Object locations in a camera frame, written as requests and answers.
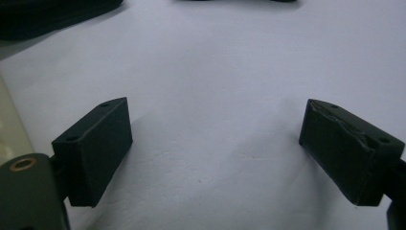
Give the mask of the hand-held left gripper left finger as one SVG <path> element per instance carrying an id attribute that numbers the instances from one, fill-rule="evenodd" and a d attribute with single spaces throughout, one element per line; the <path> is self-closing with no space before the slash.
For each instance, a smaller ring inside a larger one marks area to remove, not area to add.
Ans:
<path id="1" fill-rule="evenodd" d="M 70 203 L 97 206 L 131 145 L 127 98 L 97 105 L 59 135 L 52 146 L 67 176 Z"/>

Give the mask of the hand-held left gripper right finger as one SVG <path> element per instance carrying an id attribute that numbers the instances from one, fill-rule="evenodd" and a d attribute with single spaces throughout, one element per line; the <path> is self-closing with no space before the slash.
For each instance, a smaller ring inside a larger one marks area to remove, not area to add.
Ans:
<path id="1" fill-rule="evenodd" d="M 307 101 L 299 143 L 358 206 L 405 204 L 405 144 L 332 103 Z"/>

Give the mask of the black glove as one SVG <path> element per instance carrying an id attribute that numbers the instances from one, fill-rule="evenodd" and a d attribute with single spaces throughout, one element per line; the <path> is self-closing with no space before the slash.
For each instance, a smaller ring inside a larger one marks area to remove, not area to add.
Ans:
<path id="1" fill-rule="evenodd" d="M 277 2 L 277 3 L 293 3 L 301 0 L 176 0 L 176 1 L 265 1 L 265 2 Z"/>
<path id="2" fill-rule="evenodd" d="M 124 0 L 0 0 L 0 40 L 31 39 L 117 9 Z"/>

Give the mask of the white foam mat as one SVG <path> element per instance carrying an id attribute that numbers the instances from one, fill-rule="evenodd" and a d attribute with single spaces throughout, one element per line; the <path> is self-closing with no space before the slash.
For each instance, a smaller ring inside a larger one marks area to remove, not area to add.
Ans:
<path id="1" fill-rule="evenodd" d="M 299 145 L 310 99 L 406 142 L 406 0 L 124 0 L 26 41 L 0 78 L 33 148 L 128 100 L 133 145 L 73 230 L 387 230 Z"/>

